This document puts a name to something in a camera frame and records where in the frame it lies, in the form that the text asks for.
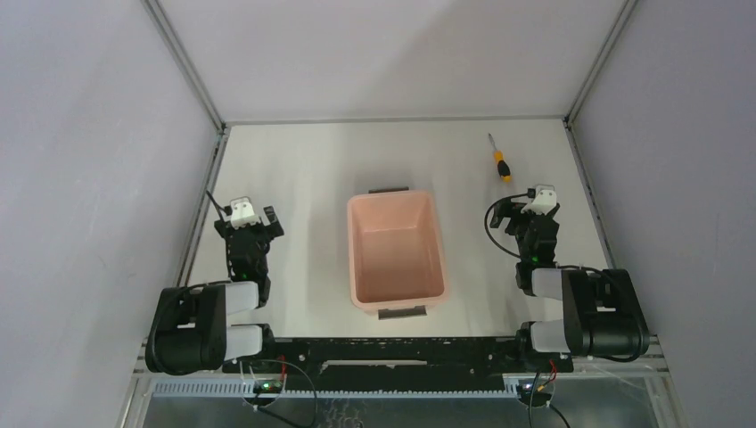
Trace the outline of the right controller board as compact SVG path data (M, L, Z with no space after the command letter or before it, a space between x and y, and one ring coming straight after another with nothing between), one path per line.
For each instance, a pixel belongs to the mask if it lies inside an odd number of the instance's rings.
M528 396L533 391L536 394L551 395L553 393L553 389L554 389L553 383L539 383L538 385L534 385L531 382L527 382L527 383L520 383L517 386L517 392L521 397Z

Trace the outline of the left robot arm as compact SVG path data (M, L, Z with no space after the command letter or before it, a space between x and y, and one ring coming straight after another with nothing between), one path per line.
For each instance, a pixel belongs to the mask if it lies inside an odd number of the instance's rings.
M229 359L227 317L266 306L271 280L267 255L284 235L275 208L243 217L238 207L218 210L213 227L224 241L227 278L160 292L145 345L145 364L153 373L189 375L217 369Z

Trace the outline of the controller board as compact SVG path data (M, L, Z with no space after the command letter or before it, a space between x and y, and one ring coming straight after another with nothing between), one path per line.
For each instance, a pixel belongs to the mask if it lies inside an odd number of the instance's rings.
M280 394L284 389L284 384L279 381L261 381L255 383L253 395Z
M527 383L520 383L517 386L517 392L521 397L528 396L533 391L536 394L551 395L553 393L553 389L554 389L553 383L539 383L538 385L534 385L531 382L527 382Z

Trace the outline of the pink plastic bin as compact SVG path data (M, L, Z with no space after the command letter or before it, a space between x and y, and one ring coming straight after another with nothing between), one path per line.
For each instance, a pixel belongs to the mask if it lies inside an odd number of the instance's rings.
M380 320L423 317L448 295L448 274L432 194L377 189L347 203L352 303Z

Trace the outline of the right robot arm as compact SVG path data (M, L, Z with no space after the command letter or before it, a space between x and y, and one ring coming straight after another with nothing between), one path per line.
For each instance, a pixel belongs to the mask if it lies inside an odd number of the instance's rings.
M640 358L650 333L628 271L558 263L559 208L534 212L516 194L493 202L484 215L485 232L502 226L516 242L517 287L527 296L562 305L560 319L522 324L516 362L537 371L557 355L621 363Z

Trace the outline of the yellow black screwdriver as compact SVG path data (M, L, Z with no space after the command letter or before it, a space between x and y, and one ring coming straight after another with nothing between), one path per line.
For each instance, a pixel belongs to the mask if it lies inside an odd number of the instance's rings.
M509 165L505 161L504 154L498 149L496 141L490 133L488 133L488 140L493 150L497 174L503 182L509 183L512 180L512 173Z

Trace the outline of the left controller board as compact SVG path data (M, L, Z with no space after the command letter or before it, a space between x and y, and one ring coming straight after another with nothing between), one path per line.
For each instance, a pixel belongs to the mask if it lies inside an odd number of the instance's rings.
M255 383L253 395L280 394L284 389L284 384L279 381L261 381Z

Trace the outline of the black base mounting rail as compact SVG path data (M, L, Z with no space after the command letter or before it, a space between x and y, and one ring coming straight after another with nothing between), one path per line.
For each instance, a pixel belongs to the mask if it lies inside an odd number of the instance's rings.
M311 390L494 387L506 375L567 374L569 357L524 355L513 336L431 338L276 338L262 352L225 363L256 376L287 378Z

